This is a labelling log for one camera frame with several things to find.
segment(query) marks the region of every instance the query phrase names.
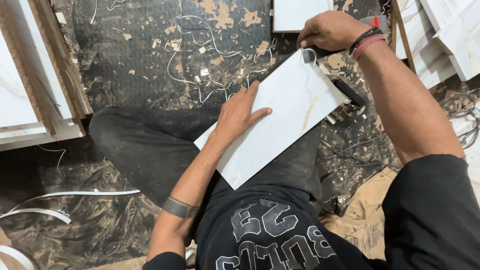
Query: floor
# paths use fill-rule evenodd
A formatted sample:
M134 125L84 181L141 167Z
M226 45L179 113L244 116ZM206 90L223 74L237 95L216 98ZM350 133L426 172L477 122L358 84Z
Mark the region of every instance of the floor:
M295 51L295 34L272 34L271 0L185 0L184 15L198 15L212 26L220 50L241 50L240 57L220 59L215 53L200 54L191 44L190 35L176 29L175 16L180 13L177 0L53 0L55 12L62 12L66 24L61 25L73 58L78 60L86 94L94 111L106 106L137 106L152 109L178 110L212 106L224 102L223 95L214 95L201 104L198 90L172 80L167 65L172 53L165 52L167 42L184 41L181 52L171 60L170 73L176 78L194 80L200 69L208 68L212 79L232 84L232 92L246 85L246 74L269 66L269 54L252 56L269 47L277 37L273 50L275 64L280 65ZM335 8L357 19L381 13L377 0L335 0ZM192 23L184 20L181 24ZM207 30L198 31L197 39L209 38ZM153 48L155 39L160 44ZM385 166L399 170L401 163L376 113L368 85L358 65L345 52L321 58L332 74L346 76L355 90L367 101L366 119L338 123L322 122L324 142L319 146L316 166L321 175L325 200L319 202L321 213L343 215L348 200L338 203L334 196L351 196L363 181ZM254 74L262 80L268 73ZM457 76L430 89L446 114L460 110L479 96L457 95L480 87L480 77L460 82ZM88 119L84 126L88 131ZM376 138L353 148L344 156L332 156L353 144ZM59 168L60 153L39 147L0 152L0 213L34 196L58 191L123 191L133 190L93 144L90 136L43 145L46 149L66 149ZM150 233L160 208L143 195L99 197L56 197L29 204L31 207L63 211L71 224L50 216L18 214L0 222L12 245L29 254L40 269L76 270L101 267L133 258L148 251Z

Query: person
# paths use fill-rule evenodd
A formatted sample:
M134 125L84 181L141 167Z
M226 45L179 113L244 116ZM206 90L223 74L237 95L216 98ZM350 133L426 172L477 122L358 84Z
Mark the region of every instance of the person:
M307 21L300 48L349 49L370 26L343 12ZM480 269L480 209L463 149L444 112L385 41L358 57L386 133L404 164L384 199L386 261L369 260L319 222L316 126L237 190L215 171L232 142L275 113L251 112L259 82L221 108L108 108L90 124L106 157L162 207L144 270ZM199 151L192 143L216 121Z

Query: black sleeve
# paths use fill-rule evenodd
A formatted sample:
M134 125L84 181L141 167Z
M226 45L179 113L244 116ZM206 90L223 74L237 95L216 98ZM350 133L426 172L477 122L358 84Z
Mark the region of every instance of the black sleeve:
M480 269L480 208L467 167L430 155L400 171L383 202L393 269Z
M174 252L164 252L144 264L143 270L185 270L185 259Z

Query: white plastic edge tape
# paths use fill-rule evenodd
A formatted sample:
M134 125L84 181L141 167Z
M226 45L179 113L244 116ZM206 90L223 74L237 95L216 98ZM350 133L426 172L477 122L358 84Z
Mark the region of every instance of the white plastic edge tape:
M15 206L12 208L10 211L7 212L7 214L10 214L12 211L17 209L19 206L22 204L33 201L36 199L40 198L48 198L48 197L55 197L55 196L63 196L63 195L95 195L95 196L114 196L114 195L129 195L129 194L135 194L139 193L140 190L131 190L131 191L118 191L118 192L97 192L97 191L67 191L67 192L55 192L55 193L50 193L50 194L45 194L42 196L37 196L31 199L26 200L25 202Z
M61 214L61 213L58 213L58 212L55 212L53 210L48 210L48 209L41 209L41 208L25 208L25 209L20 209L20 210L16 210L16 211L11 211L11 212L8 212L4 215L1 215L0 216L0 219L4 218L4 217L7 217L7 216L10 216L10 215L14 215L14 214L18 214L18 213L40 213L40 214L47 214L47 215L50 215L50 216L54 216L56 217L57 219L60 219L60 220L63 220L66 224L70 224L70 222L72 221L71 219L69 219L67 216Z
M12 256L15 260L20 262L26 270L35 270L33 263L20 251L6 245L0 245L0 252ZM1 269L8 270L7 266L5 266L5 264L3 264L3 262L0 260L0 270Z
M189 251L187 251L187 253L185 253L185 260L188 260L188 258L190 258L190 256L195 252L195 250L191 249Z

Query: leg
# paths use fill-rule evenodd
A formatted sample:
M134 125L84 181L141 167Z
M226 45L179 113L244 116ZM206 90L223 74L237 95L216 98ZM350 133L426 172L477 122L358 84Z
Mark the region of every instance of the leg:
M155 204L162 206L199 150L193 144L220 107L193 110L106 108L90 122L96 145Z
M322 198L322 185L315 168L320 144L320 124L303 135L268 163L239 190L257 184L275 184L305 191L315 201Z

